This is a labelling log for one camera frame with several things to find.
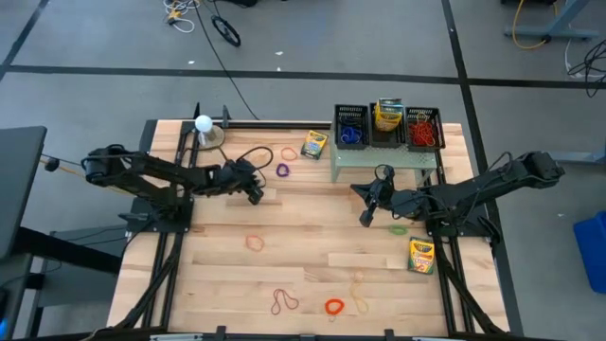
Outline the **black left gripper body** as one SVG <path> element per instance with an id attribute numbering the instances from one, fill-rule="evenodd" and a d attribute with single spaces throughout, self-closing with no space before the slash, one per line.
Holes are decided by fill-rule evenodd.
<path id="1" fill-rule="evenodd" d="M 245 192 L 248 201 L 255 206 L 263 197 L 256 171 L 257 168 L 245 159 L 228 159 L 221 170 L 221 187 L 228 194 Z"/>

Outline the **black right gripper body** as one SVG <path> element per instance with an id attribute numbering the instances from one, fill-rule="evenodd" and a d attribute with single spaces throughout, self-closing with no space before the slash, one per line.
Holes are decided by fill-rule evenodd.
<path id="1" fill-rule="evenodd" d="M 361 225 L 364 227 L 370 227 L 373 214 L 378 207 L 390 210 L 391 197 L 395 191 L 395 170 L 392 166 L 380 164 L 375 168 L 374 174 L 375 179 L 370 183 L 373 184 L 373 189 L 369 191 L 374 196 L 374 199 L 372 202 L 364 201 L 366 210 L 362 212 L 359 218 Z"/>

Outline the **black slotted plastic basket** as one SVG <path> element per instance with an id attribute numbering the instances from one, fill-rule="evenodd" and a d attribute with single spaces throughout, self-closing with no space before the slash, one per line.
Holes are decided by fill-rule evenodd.
<path id="1" fill-rule="evenodd" d="M 416 145 L 412 142 L 409 125 L 418 121 L 428 121 L 433 126 L 433 134 L 436 144 L 434 146 Z M 442 130 L 441 116 L 437 108 L 431 107 L 406 107 L 405 108 L 405 139 L 411 152 L 433 153 L 445 148 L 444 133 Z"/>
<path id="2" fill-rule="evenodd" d="M 369 104 L 370 128 L 368 135 L 370 146 L 387 149 L 397 149 L 403 146 L 405 144 L 405 137 L 402 123 L 391 132 L 379 131 L 375 124 L 375 107 L 375 103 Z"/>
<path id="3" fill-rule="evenodd" d="M 358 144 L 343 144 L 341 142 L 341 127 L 357 127 L 363 133 Z M 369 145 L 367 126 L 367 107 L 364 105 L 336 104 L 334 106 L 333 131 L 336 147 L 339 150 L 363 150 Z"/>

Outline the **blue coil wristband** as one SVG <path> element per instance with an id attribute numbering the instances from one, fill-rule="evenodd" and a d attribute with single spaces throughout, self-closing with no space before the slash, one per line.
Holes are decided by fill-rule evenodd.
<path id="1" fill-rule="evenodd" d="M 342 126 L 340 135 L 343 144 L 358 144 L 363 137 L 362 131 L 352 126 Z"/>

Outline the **grey desk leg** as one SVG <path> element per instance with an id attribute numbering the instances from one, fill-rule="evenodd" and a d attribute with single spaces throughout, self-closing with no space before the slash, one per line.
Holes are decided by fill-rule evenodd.
<path id="1" fill-rule="evenodd" d="M 554 160 L 562 163 L 606 165 L 606 145 L 593 152 L 551 152 Z"/>
<path id="2" fill-rule="evenodd" d="M 533 49 L 550 43 L 553 39 L 587 41 L 599 36 L 595 30 L 571 28 L 570 24 L 576 16 L 589 4 L 590 0 L 565 0 L 565 4 L 555 14 L 553 20 L 543 26 L 519 26 L 518 20 L 526 0 L 518 0 L 512 24 L 506 27 L 504 35 L 510 37 L 515 44 L 519 36 L 524 38 L 538 38 L 540 41 L 533 46 L 524 45 L 522 49 Z"/>

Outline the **green perforated metal shelf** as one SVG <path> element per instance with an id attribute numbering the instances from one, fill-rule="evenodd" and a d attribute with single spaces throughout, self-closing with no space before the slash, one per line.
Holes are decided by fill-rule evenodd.
<path id="1" fill-rule="evenodd" d="M 358 121 L 358 125 L 350 126 L 350 118 L 342 119 L 340 114 L 336 114 L 333 119 L 330 139 L 330 180 L 332 183 L 338 182 L 339 174 L 345 168 L 368 168 L 372 171 L 381 164 L 390 165 L 395 169 L 416 171 L 419 183 L 422 183 L 420 175 L 422 171 L 429 174 L 437 168 L 437 158 L 433 153 L 410 152 L 400 142 L 395 144 L 395 148 L 373 146 L 375 134 L 369 122 L 369 115 L 358 118 Z M 349 126 L 362 133 L 356 144 L 342 142 L 342 137 L 345 135 L 344 129 Z"/>

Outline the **white globe lamp wooden base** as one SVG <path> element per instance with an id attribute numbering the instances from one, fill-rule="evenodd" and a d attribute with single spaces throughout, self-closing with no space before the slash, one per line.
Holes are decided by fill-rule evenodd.
<path id="1" fill-rule="evenodd" d="M 221 127 L 215 125 L 208 116 L 198 116 L 194 120 L 201 150 L 218 149 L 224 143 L 225 135 Z"/>

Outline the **yellow rubber band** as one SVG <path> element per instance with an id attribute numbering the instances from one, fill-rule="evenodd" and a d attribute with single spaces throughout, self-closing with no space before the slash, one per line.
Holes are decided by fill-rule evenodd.
<path id="1" fill-rule="evenodd" d="M 364 274 L 361 271 L 356 271 L 351 278 L 351 284 L 349 286 L 349 294 L 353 300 L 355 307 L 359 314 L 367 314 L 369 311 L 368 303 L 365 299 L 359 295 L 358 290 L 360 289 L 364 280 Z"/>

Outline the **black support beam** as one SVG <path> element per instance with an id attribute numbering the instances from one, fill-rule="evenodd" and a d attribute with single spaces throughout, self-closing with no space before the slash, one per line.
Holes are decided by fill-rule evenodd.
<path id="1" fill-rule="evenodd" d="M 119 273 L 121 267 L 121 258 L 118 256 L 25 227 L 17 229 L 10 251 L 12 254 L 27 253 L 114 275 Z"/>

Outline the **blue plastic bin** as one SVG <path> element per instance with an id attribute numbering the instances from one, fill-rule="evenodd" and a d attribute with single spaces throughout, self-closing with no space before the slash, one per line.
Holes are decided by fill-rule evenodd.
<path id="1" fill-rule="evenodd" d="M 573 230 L 590 287 L 606 295 L 606 211 L 575 223 Z"/>

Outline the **dark grey monitor panel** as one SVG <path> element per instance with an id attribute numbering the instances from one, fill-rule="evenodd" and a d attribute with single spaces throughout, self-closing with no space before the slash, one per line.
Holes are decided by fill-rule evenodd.
<path id="1" fill-rule="evenodd" d="M 39 164 L 47 128 L 0 129 L 0 260 L 12 252 Z"/>

